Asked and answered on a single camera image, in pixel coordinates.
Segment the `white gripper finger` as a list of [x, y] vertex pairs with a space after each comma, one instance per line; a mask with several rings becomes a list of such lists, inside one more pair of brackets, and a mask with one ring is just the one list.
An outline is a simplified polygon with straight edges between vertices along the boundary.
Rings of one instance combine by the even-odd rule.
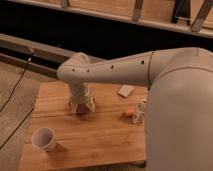
[[95, 103], [93, 101], [87, 103], [86, 106], [87, 106], [87, 108], [89, 109], [90, 112], [95, 112]]
[[69, 106], [70, 106], [70, 109], [71, 109], [72, 113], [73, 113], [73, 114], [76, 114], [76, 113], [77, 113], [77, 106], [78, 106], [78, 105], [75, 104], [75, 103], [73, 104], [73, 103], [70, 102], [70, 103], [69, 103]]

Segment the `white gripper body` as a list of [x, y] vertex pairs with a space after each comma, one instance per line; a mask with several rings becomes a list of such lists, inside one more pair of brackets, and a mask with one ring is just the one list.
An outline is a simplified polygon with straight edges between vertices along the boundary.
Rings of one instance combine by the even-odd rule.
[[86, 104], [93, 105], [93, 96], [87, 84], [71, 84], [70, 90], [70, 103], [72, 105]]

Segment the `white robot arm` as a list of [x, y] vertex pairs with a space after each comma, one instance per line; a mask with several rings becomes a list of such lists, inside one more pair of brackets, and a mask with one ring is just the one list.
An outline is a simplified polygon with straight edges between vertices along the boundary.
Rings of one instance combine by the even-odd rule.
[[77, 53], [60, 65], [70, 99], [88, 99], [87, 83], [149, 88], [145, 106], [147, 171], [213, 171], [213, 52], [186, 47], [91, 63]]

